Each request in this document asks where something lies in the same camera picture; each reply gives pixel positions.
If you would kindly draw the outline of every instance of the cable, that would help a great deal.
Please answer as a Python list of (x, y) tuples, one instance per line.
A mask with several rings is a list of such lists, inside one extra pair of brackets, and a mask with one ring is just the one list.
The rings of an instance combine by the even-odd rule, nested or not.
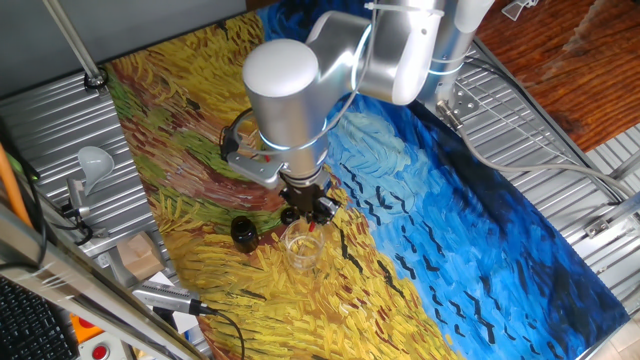
[[(377, 0), (373, 1), (374, 7), (375, 5), (378, 3)], [(362, 84), (362, 80), (364, 79), (364, 75), (367, 72), (367, 69), (369, 68), (369, 62), (371, 60), (371, 54), (373, 53), (373, 44), (375, 42), (375, 34), (376, 34), (376, 24), (377, 24), (377, 18), (378, 18), (378, 10), (376, 8), (374, 8), (372, 10), (372, 14), (371, 14), (371, 35), (369, 36), (369, 46), (367, 46), (367, 53), (365, 55), (365, 59), (364, 59), (364, 65), (362, 67), (362, 74), (360, 74), (360, 78), (358, 79), (358, 83), (356, 84), (356, 88), (353, 89), (353, 91), (351, 92), (351, 94), (349, 95), (349, 97), (347, 98), (347, 100), (345, 101), (344, 105), (342, 106), (342, 108), (340, 109), (340, 111), (333, 117), (333, 119), (331, 119), (331, 121), (329, 122), (329, 124), (327, 124), (327, 126), (320, 131), (320, 133), (318, 133), (316, 136), (312, 137), (311, 139), (309, 139), (309, 141), (303, 145), (299, 145), (299, 146), (294, 146), (294, 147), (290, 147), (287, 149), (283, 149), (283, 150), (257, 150), (254, 149), (246, 144), (244, 144), (242, 142), (242, 139), (240, 139), (240, 136), (238, 135), (237, 132), (237, 127), (246, 120), (246, 115), (248, 115), (247, 110), (243, 111), (240, 116), (238, 116), (238, 118), (236, 118), (236, 120), (238, 120), (237, 122), (237, 126), (235, 128), (231, 128), (231, 134), (234, 138), (234, 140), (236, 140), (238, 142), (238, 144), (240, 145), (240, 147), (244, 150), (250, 151), (252, 154), (256, 154), (256, 155), (263, 155), (263, 156), (274, 156), (274, 155), (280, 155), (282, 153), (285, 152), (289, 152), (289, 151), (294, 151), (294, 150), (301, 150), (304, 148), (307, 148), (311, 145), (313, 145), (313, 143), (315, 143), (316, 141), (318, 141), (318, 139), (320, 139), (321, 137), (323, 137), (324, 135), (326, 135), (330, 130), (332, 130), (334, 127), (336, 127), (336, 125), (338, 124), (338, 121), (340, 121), (340, 119), (342, 118), (342, 116), (347, 112), (347, 109), (349, 109), (349, 106), (351, 106), (351, 103), (353, 102), (353, 99), (355, 99), (356, 95), (358, 94), (358, 89), (360, 89), (360, 85)]]
[[(502, 116), (502, 115), (498, 114), (498, 113), (497, 113), (497, 112), (495, 112), (493, 109), (491, 109), (490, 107), (488, 107), (487, 105), (485, 105), (485, 103), (483, 103), (482, 101), (480, 101), (480, 99), (479, 99), (477, 96), (473, 95), (473, 93), (471, 93), (471, 91), (469, 91), (467, 88), (465, 88), (464, 86), (462, 86), (462, 84), (460, 84), (459, 82), (457, 82), (457, 81), (456, 81), (456, 84), (457, 84), (458, 86), (460, 86), (462, 89), (464, 89), (464, 91), (466, 91), (466, 92), (467, 92), (467, 93), (468, 93), (468, 94), (469, 94), (469, 95), (470, 95), (470, 96), (471, 96), (475, 101), (477, 101), (477, 102), (478, 102), (478, 104), (480, 104), (482, 107), (484, 107), (485, 109), (487, 109), (489, 112), (491, 112), (492, 114), (494, 114), (495, 116), (497, 116), (499, 119), (502, 119), (505, 123), (507, 123), (507, 125), (511, 126), (513, 129), (515, 129), (515, 130), (519, 131), (520, 133), (524, 134), (524, 136), (526, 136), (526, 137), (528, 137), (529, 139), (533, 140), (535, 143), (537, 143), (538, 145), (540, 145), (542, 148), (546, 149), (546, 150), (547, 150), (547, 151), (549, 151), (550, 153), (552, 153), (552, 154), (554, 154), (554, 155), (556, 155), (556, 156), (559, 156), (559, 157), (563, 158), (564, 160), (570, 161), (570, 162), (572, 162), (572, 163), (574, 163), (574, 164), (578, 165), (578, 163), (577, 163), (575, 160), (570, 159), (570, 158), (568, 158), (568, 157), (564, 156), (562, 153), (557, 152), (557, 151), (555, 151), (555, 150), (553, 150), (553, 149), (551, 149), (551, 148), (547, 147), (546, 145), (544, 145), (543, 143), (541, 143), (540, 141), (538, 141), (538, 139), (536, 139), (536, 138), (534, 138), (533, 136), (531, 136), (530, 134), (528, 134), (526, 131), (524, 131), (524, 130), (520, 129), (519, 127), (517, 127), (517, 126), (515, 126), (515, 125), (513, 125), (513, 124), (511, 123), (511, 121), (509, 121), (509, 120), (505, 119), (505, 118), (504, 118), (504, 116)], [(477, 85), (477, 84), (474, 84), (474, 86), (475, 86), (475, 87), (477, 87), (477, 88), (479, 88), (480, 90), (485, 91), (484, 89), (482, 89), (482, 88), (481, 88), (479, 85)], [(520, 115), (520, 114), (518, 114), (514, 109), (511, 109), (509, 106), (507, 106), (507, 104), (505, 104), (505, 103), (503, 103), (503, 102), (501, 102), (501, 104), (502, 104), (503, 106), (505, 106), (506, 108), (508, 108), (509, 110), (511, 110), (514, 114), (516, 114), (516, 116), (521, 117), (521, 115)]]
[(469, 151), (473, 154), (473, 156), (476, 157), (476, 159), (478, 159), (478, 161), (480, 161), (481, 163), (487, 165), (488, 167), (496, 169), (498, 171), (502, 171), (502, 172), (530, 172), (530, 171), (554, 170), (554, 169), (572, 170), (572, 171), (577, 171), (577, 172), (580, 172), (580, 173), (583, 173), (583, 174), (594, 176), (594, 177), (596, 177), (596, 178), (598, 178), (598, 179), (610, 184), (611, 186), (614, 186), (614, 187), (620, 189), (620, 191), (622, 191), (628, 197), (632, 197), (633, 195), (635, 195), (633, 191), (631, 191), (629, 188), (627, 188), (626, 186), (624, 186), (623, 184), (621, 184), (617, 180), (613, 179), (612, 177), (604, 175), (604, 174), (602, 174), (602, 173), (600, 173), (598, 171), (595, 171), (595, 170), (592, 170), (592, 169), (589, 169), (589, 168), (586, 168), (586, 167), (578, 166), (578, 165), (571, 165), (571, 164), (541, 164), (541, 165), (535, 165), (535, 166), (502, 166), (502, 165), (494, 164), (491, 161), (485, 159), (482, 155), (480, 155), (478, 150), (476, 150), (476, 148), (473, 146), (473, 144), (471, 144), (471, 140), (469, 140), (469, 136), (467, 135), (467, 132), (464, 129), (464, 127), (459, 128), (458, 129), (458, 133), (460, 134), (460, 137), (462, 138), (462, 141), (464, 141), (464, 143), (469, 148)]
[(27, 213), (27, 208), (24, 206), (24, 200), (22, 200), (22, 195), (20, 194), (20, 188), (18, 187), (16, 176), (13, 174), (11, 163), (9, 163), (9, 158), (4, 151), (2, 144), (0, 144), (0, 178), (2, 178), (4, 187), (7, 190), (7, 195), (9, 196), (9, 202), (11, 203), (13, 212), (20, 218), (20, 220), (33, 228), (33, 224), (31, 223), (31, 219), (29, 219), (29, 214)]
[[(1, 168), (0, 170), (2, 171), (2, 179), (5, 183), (5, 187), (7, 187), (7, 183), (8, 183), (6, 179), (9, 178), (9, 174), (10, 174), (13, 177), (13, 180), (15, 181), (15, 185), (18, 189), (17, 194), (20, 194), (19, 186), (17, 184), (17, 181), (15, 180), (15, 175), (13, 174), (13, 170), (11, 169), (11, 167), (9, 167), (9, 173), (6, 173), (5, 166), (1, 164), (4, 160), (6, 160), (8, 163), (8, 159), (6, 157), (6, 153), (4, 152), (4, 148), (0, 144), (0, 168)], [(29, 225), (31, 228), (34, 228), (33, 224), (36, 224), (36, 225), (39, 224), (41, 226), (40, 234), (42, 235), (42, 242), (40, 243), (40, 253), (38, 255), (38, 259), (36, 262), (37, 265), (32, 265), (32, 264), (23, 263), (23, 262), (6, 263), (6, 264), (0, 265), (0, 272), (8, 269), (15, 269), (15, 268), (21, 268), (28, 272), (38, 271), (42, 267), (42, 263), (47, 254), (47, 244), (48, 244), (47, 222), (44, 219), (44, 214), (42, 212), (42, 204), (40, 203), (40, 198), (38, 197), (38, 191), (32, 180), (32, 177), (36, 176), (37, 174), (30, 172), (29, 169), (33, 169), (33, 168), (31, 166), (28, 166), (28, 164), (24, 164), (22, 161), (20, 161), (20, 165), (25, 171), (24, 175), (27, 183), (29, 184), (29, 189), (31, 190), (31, 195), (33, 196), (33, 202), (35, 204), (35, 214), (31, 214), (31, 216), (27, 216), (28, 222), (25, 222), (25, 223)], [(10, 191), (9, 187), (7, 187), (7, 192), (15, 193), (15, 190)], [(25, 206), (24, 200), (25, 199), (22, 196), (20, 196), (20, 202), (22, 203), (22, 206)]]
[[(515, 89), (521, 96), (522, 98), (530, 105), (530, 108), (534, 109), (536, 111), (536, 113), (538, 113), (538, 115), (542, 118), (545, 118), (546, 116), (542, 113), (542, 111), (540, 111), (540, 109), (538, 109), (538, 107), (536, 106), (536, 104), (533, 103), (533, 101), (531, 100), (531, 97), (529, 94), (527, 94), (522, 87), (520, 86), (520, 84), (518, 84), (514, 79), (511, 78), (511, 76), (509, 76), (505, 71), (503, 71), (502, 69), (496, 67), (494, 64), (487, 62), (485, 60), (476, 58), (476, 57), (472, 57), (472, 56), (467, 56), (466, 57), (469, 61), (465, 62), (465, 64), (467, 65), (471, 65), (473, 67), (476, 67), (478, 69), (482, 69), (482, 70), (486, 70), (496, 76), (498, 76), (499, 78), (501, 78), (502, 80), (506, 81), (509, 85), (511, 85), (511, 87), (513, 89)], [(487, 110), (489, 110), (490, 112), (492, 112), (494, 115), (498, 116), (500, 119), (502, 119), (503, 121), (505, 121), (509, 126), (517, 129), (518, 131), (520, 131), (521, 133), (525, 134), (527, 137), (529, 137), (530, 139), (532, 139), (533, 141), (535, 141), (538, 145), (540, 145), (541, 147), (543, 147), (544, 149), (548, 150), (549, 152), (562, 157), (563, 159), (570, 161), (572, 163), (574, 163), (575, 165), (580, 166), (580, 164), (578, 164), (575, 160), (568, 158), (558, 152), (555, 152), (554, 150), (548, 148), (547, 146), (543, 145), (542, 143), (540, 143), (537, 139), (533, 138), (531, 135), (527, 134), (525, 131), (523, 131), (522, 129), (520, 129), (517, 126), (514, 126), (513, 124), (511, 124), (510, 121), (506, 120), (504, 117), (502, 117), (501, 115), (497, 114), (495, 111), (493, 111), (491, 108), (489, 108), (487, 105), (485, 105), (483, 102), (481, 102), (475, 95), (473, 95), (467, 88), (463, 87), (461, 84), (458, 83), (458, 85), (463, 88), (469, 95), (471, 95), (471, 97), (474, 98), (475, 101), (477, 101), (481, 106), (483, 106), (484, 108), (486, 108)], [(511, 111), (513, 111), (516, 115), (520, 116), (515, 110), (510, 109)], [(605, 188), (607, 188), (612, 195), (617, 198), (619, 201), (623, 201), (623, 199), (621, 199), (616, 193), (615, 191), (613, 191), (613, 189), (611, 188), (611, 186), (609, 185), (609, 183), (607, 183), (606, 181), (603, 181), (600, 178), (596, 178), (596, 181), (598, 181), (599, 183), (601, 183)]]
[(227, 315), (221, 313), (220, 311), (216, 310), (216, 309), (212, 309), (210, 307), (202, 307), (201, 308), (201, 312), (203, 314), (207, 314), (207, 315), (215, 315), (215, 316), (219, 316), (225, 320), (227, 320), (227, 322), (229, 323), (229, 325), (233, 326), (236, 331), (238, 332), (238, 337), (240, 338), (240, 347), (242, 348), (242, 356), (240, 359), (244, 359), (244, 338), (242, 337), (242, 331), (240, 331), (240, 327), (238, 326), (238, 324), (235, 323), (235, 321), (231, 320), (230, 317), (228, 317)]

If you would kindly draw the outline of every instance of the orange object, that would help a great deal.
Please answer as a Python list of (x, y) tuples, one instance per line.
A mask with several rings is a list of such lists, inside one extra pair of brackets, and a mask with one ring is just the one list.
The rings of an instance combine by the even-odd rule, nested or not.
[(4, 152), (2, 145), (0, 145), (0, 178), (2, 178), (4, 187), (7, 190), (7, 195), (9, 196), (9, 202), (11, 203), (13, 212), (20, 218), (20, 220), (33, 228), (33, 225), (31, 225), (31, 219), (29, 219), (29, 214), (27, 213), (27, 208), (25, 208), (24, 201), (22, 201), (22, 195), (20, 194), (20, 188), (18, 187), (16, 176), (13, 174), (13, 169), (11, 169), (11, 164), (9, 163), (9, 159), (7, 158), (7, 154)]
[(104, 332), (104, 330), (100, 329), (97, 326), (94, 326), (92, 323), (84, 320), (83, 318), (71, 314), (69, 315), (71, 318), (71, 325), (73, 325), (73, 330), (76, 332), (76, 337), (78, 338), (78, 344), (82, 344), (83, 342), (92, 339)]

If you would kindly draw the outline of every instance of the metal clamp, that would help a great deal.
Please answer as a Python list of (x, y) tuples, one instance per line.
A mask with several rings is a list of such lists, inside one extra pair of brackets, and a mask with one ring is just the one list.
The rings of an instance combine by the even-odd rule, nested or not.
[(593, 239), (603, 231), (614, 227), (630, 216), (634, 216), (634, 219), (638, 221), (636, 214), (638, 211), (640, 211), (640, 193), (633, 195), (601, 216), (598, 220), (587, 226), (584, 231), (589, 235), (589, 238)]
[(457, 130), (462, 127), (462, 121), (460, 121), (460, 118), (453, 113), (453, 110), (451, 110), (446, 101), (438, 101), (438, 104), (436, 104), (436, 110), (438, 110), (438, 113), (443, 116), (443, 120), (452, 128)]
[(272, 190), (278, 186), (278, 172), (284, 166), (284, 163), (261, 163), (251, 160), (235, 151), (229, 153), (227, 161), (233, 171)]

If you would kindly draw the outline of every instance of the black cylinder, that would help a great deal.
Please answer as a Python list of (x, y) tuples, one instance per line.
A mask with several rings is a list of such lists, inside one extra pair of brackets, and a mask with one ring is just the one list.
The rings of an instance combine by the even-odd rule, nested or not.
[(248, 254), (258, 247), (258, 230), (246, 216), (238, 216), (231, 222), (231, 238), (236, 249)]

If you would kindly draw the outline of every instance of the wooden block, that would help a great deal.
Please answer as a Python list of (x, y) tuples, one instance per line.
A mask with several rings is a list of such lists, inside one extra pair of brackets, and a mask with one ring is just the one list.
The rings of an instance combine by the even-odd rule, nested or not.
[(141, 232), (128, 241), (118, 243), (118, 253), (122, 264), (138, 280), (147, 279), (164, 269), (160, 261), (160, 253), (153, 240)]

